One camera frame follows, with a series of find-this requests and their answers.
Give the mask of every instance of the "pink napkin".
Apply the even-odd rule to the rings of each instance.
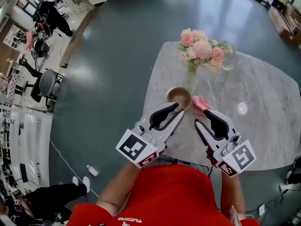
[[[203,99],[201,95],[193,96],[192,97],[192,102],[193,102],[193,112],[196,115],[204,115],[203,111],[207,110],[207,109],[214,110],[209,105],[209,102],[207,100]]]

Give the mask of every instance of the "pink cloth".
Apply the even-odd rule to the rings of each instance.
[[[196,115],[204,115],[203,111],[207,109],[214,110],[213,107],[209,105],[209,102],[203,99],[201,95],[193,96],[192,103],[193,103],[193,112]]]
[[[33,35],[32,35],[32,32],[29,31],[26,33],[27,35],[27,41],[26,41],[26,52],[30,52],[31,49],[33,48]]]

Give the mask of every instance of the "flower bouquet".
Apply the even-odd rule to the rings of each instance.
[[[233,46],[226,41],[218,43],[209,39],[201,30],[186,29],[181,33],[179,42],[183,61],[188,62],[188,72],[195,75],[198,66],[209,66],[215,72],[217,69],[231,70],[233,67],[222,65],[226,53],[233,53]]]

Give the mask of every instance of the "pink rose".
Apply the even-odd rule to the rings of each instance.
[[[184,46],[192,46],[193,45],[193,33],[189,29],[183,30],[181,33],[181,41],[180,43]]]
[[[212,59],[215,61],[223,61],[224,60],[224,50],[219,47],[215,47],[212,51]]]

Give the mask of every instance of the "red shirt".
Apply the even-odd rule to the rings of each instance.
[[[243,226],[260,226],[256,219]],[[210,178],[182,165],[154,166],[138,176],[125,209],[112,217],[105,209],[78,204],[67,226],[232,226],[217,209]]]

